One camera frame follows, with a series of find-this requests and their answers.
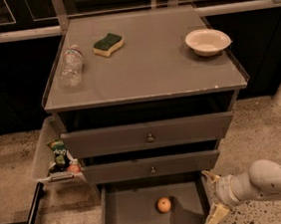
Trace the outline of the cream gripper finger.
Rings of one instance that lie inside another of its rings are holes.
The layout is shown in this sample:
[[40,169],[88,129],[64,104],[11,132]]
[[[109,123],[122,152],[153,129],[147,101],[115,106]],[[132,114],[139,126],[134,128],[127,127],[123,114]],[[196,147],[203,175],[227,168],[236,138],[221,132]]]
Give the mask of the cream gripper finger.
[[231,209],[226,205],[212,203],[204,224],[219,224],[230,212]]
[[215,174],[214,172],[203,170],[202,174],[206,177],[206,179],[210,183],[217,183],[218,180],[220,179],[220,175]]

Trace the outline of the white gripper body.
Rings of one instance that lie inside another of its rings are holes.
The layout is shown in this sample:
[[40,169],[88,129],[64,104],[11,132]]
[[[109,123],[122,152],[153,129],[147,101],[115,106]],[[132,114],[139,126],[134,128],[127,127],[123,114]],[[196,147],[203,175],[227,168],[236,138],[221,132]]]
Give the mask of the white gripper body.
[[220,202],[230,208],[240,204],[239,199],[235,197],[233,189],[231,188],[231,180],[232,175],[229,174],[227,176],[221,176],[215,184],[216,197]]

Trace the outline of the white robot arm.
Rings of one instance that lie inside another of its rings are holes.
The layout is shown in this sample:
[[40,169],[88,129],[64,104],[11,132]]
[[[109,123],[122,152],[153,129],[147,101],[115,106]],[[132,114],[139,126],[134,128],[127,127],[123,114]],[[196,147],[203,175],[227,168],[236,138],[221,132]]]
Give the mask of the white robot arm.
[[271,160],[258,159],[247,171],[238,175],[218,176],[203,170],[202,174],[213,184],[216,202],[204,224],[219,224],[236,206],[244,201],[269,201],[281,199],[281,165]]

